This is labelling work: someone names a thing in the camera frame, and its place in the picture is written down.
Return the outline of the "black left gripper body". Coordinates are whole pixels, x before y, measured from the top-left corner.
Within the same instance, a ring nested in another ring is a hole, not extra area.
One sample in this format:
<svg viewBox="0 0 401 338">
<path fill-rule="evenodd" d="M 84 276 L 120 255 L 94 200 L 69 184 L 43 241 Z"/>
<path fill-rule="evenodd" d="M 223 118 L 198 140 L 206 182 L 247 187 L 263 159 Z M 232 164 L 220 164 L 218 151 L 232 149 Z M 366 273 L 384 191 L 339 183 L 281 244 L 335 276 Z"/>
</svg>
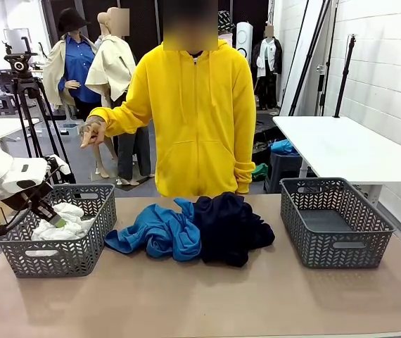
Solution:
<svg viewBox="0 0 401 338">
<path fill-rule="evenodd" d="M 31 211 L 36 216 L 48 223 L 52 223 L 56 217 L 56 212 L 51 204 L 44 200 L 44 198 L 52 191 L 53 187 L 49 183 L 43 182 L 40 185 L 21 191 L 20 196 L 24 199 L 24 202 L 27 205 L 31 205 Z"/>
</svg>

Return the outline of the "person's right hand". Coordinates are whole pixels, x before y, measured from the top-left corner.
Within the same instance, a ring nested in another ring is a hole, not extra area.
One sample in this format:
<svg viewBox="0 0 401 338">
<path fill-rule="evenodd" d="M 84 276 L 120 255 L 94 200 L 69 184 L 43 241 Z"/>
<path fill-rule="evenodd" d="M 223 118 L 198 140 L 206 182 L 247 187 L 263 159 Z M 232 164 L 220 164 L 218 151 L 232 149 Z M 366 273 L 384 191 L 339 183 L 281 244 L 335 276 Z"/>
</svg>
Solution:
<svg viewBox="0 0 401 338">
<path fill-rule="evenodd" d="M 105 120 L 97 115 L 89 116 L 79 129 L 79 135 L 81 138 L 80 147 L 83 149 L 90 145 L 98 146 L 103 143 L 105 133 Z"/>
</svg>

